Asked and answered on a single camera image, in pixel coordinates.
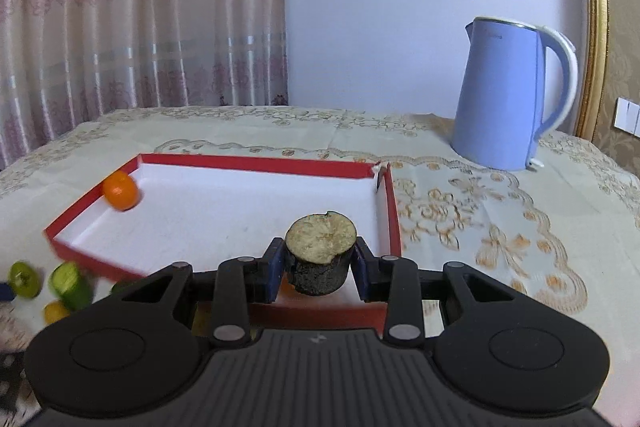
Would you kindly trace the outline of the blue electric kettle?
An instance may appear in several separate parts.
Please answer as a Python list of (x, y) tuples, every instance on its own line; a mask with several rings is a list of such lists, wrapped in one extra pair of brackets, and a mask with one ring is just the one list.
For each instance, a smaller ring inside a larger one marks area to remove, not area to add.
[[(475, 164), (518, 171), (539, 167), (539, 140), (570, 115), (578, 90), (573, 43), (548, 26), (478, 16), (465, 27), (470, 49), (450, 145)], [(546, 52), (562, 66), (562, 92), (544, 117)]]

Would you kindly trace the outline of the red white shallow box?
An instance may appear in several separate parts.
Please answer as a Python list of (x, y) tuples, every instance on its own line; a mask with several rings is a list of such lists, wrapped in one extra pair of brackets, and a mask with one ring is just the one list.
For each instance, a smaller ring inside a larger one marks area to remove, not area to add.
[(44, 231), (55, 254), (111, 281), (185, 261), (198, 272), (260, 257), (299, 218), (336, 211), (377, 256), (402, 254), (389, 165), (141, 154), (122, 165), (141, 192), (114, 209), (96, 185)]

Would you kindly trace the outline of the gold mirror frame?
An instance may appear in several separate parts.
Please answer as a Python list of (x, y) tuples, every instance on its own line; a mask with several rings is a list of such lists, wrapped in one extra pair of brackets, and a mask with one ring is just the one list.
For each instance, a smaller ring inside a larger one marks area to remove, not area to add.
[(610, 0), (586, 0), (586, 3), (586, 61), (575, 131), (582, 139), (592, 141), (605, 85)]

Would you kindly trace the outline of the orange tangerine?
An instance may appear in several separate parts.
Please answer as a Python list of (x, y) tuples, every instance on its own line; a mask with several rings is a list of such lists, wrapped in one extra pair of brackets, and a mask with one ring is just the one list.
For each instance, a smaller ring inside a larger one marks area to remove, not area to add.
[(140, 199), (137, 183), (122, 170), (113, 172), (103, 180), (102, 195), (118, 211), (134, 208)]

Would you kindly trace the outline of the dark sugarcane piece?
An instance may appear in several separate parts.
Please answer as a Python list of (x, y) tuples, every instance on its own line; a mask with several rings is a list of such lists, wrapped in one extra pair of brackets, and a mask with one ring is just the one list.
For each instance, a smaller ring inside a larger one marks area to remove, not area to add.
[(311, 213), (296, 220), (285, 234), (284, 265), (299, 294), (320, 297), (346, 281), (357, 230), (339, 212)]

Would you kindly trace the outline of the green cucumber piece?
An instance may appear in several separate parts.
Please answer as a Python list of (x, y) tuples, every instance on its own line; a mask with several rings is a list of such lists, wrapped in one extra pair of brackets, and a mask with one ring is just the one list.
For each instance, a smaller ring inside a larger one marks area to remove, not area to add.
[(73, 261), (63, 262), (52, 271), (49, 286), (70, 311), (86, 309), (93, 302), (93, 287), (84, 271)]

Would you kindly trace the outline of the cream embroidered tablecloth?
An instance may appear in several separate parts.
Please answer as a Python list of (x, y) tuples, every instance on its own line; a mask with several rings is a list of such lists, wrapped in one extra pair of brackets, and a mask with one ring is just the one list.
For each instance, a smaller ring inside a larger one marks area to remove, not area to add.
[(1, 256), (45, 255), (42, 229), (140, 152), (387, 162), (405, 252), (460, 260), (566, 313), (608, 343), (611, 387), (639, 384), (639, 181), (591, 143), (553, 132), (537, 171), (469, 164), (447, 119), (289, 107), (120, 110), (1, 176)]

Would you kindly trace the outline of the green round fruit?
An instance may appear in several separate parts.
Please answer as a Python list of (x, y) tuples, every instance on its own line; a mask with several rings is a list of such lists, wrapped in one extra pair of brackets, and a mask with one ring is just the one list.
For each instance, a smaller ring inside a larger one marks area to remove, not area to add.
[(9, 285), (17, 297), (35, 299), (41, 291), (40, 272), (25, 261), (17, 261), (9, 271)]

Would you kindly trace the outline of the white wall switch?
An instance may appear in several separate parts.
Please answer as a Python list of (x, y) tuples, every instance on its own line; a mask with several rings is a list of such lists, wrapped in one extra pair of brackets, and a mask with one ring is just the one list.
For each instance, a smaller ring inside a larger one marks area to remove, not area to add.
[(618, 98), (614, 116), (615, 129), (639, 138), (640, 136), (640, 105), (626, 98)]

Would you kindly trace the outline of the pink patterned curtain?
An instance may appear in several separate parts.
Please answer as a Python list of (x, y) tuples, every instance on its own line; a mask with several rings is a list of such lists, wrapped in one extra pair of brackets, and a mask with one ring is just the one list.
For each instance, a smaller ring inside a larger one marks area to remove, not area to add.
[(133, 107), (288, 103), (284, 0), (1, 0), (1, 161)]

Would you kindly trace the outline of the small yellow fruit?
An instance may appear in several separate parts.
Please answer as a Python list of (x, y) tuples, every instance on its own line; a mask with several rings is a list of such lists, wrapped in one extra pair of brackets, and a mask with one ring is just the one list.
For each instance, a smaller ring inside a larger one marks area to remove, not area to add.
[(52, 301), (48, 303), (42, 310), (44, 323), (47, 325), (53, 324), (57, 321), (65, 319), (70, 316), (70, 310), (66, 308), (64, 303), (60, 300)]

